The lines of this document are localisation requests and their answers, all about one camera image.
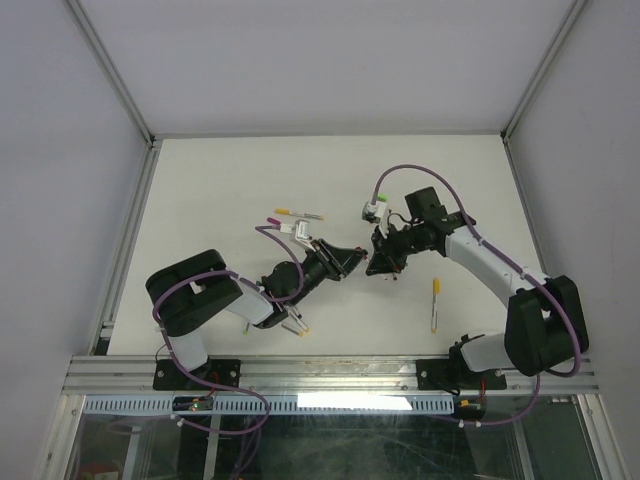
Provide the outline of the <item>yellow cap marker group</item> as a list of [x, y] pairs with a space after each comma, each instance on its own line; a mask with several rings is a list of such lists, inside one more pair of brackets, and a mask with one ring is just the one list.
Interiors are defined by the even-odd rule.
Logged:
[[432, 308], [431, 308], [431, 322], [430, 330], [432, 334], [435, 334], [438, 330], [438, 301], [440, 295], [440, 279], [435, 277], [432, 281]]

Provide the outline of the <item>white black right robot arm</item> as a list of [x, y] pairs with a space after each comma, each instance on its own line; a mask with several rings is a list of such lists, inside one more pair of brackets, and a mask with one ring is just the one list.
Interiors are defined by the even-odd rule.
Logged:
[[558, 364], [580, 360], [589, 337], [574, 281], [508, 260], [470, 217], [448, 212], [432, 187], [406, 195], [405, 202], [411, 218], [401, 229], [391, 224], [385, 202], [365, 204], [362, 217], [375, 226], [367, 275], [399, 274], [409, 256], [434, 251], [465, 268], [506, 308], [503, 333], [464, 336], [450, 348], [447, 374], [452, 383], [469, 387], [483, 372], [498, 369], [558, 375]]

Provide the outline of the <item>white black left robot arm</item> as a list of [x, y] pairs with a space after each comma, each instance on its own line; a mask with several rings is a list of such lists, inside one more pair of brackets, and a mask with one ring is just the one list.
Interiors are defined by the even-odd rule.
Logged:
[[229, 270], [215, 249], [152, 274], [145, 288], [152, 316], [178, 360], [175, 377], [192, 389], [206, 383], [210, 366], [201, 327], [217, 314], [230, 312], [258, 329], [288, 317], [299, 320], [297, 305], [303, 299], [326, 280], [346, 278], [366, 257], [361, 247], [339, 248], [316, 239], [303, 261], [283, 261], [257, 283]]

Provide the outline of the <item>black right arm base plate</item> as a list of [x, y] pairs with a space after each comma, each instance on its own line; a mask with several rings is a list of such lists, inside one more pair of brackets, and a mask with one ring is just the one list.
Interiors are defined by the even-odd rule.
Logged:
[[497, 376], [494, 370], [472, 371], [462, 359], [418, 359], [415, 366], [420, 391], [442, 390], [454, 394], [462, 390], [480, 391], [482, 388], [507, 389], [504, 376]]

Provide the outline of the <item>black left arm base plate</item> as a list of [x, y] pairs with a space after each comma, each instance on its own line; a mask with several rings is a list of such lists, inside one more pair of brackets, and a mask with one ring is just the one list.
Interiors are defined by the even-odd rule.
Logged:
[[239, 359], [210, 358], [204, 365], [190, 372], [193, 377], [205, 381], [196, 382], [184, 374], [171, 359], [158, 360], [152, 388], [155, 391], [203, 391], [210, 390], [209, 383], [238, 387], [241, 375]]

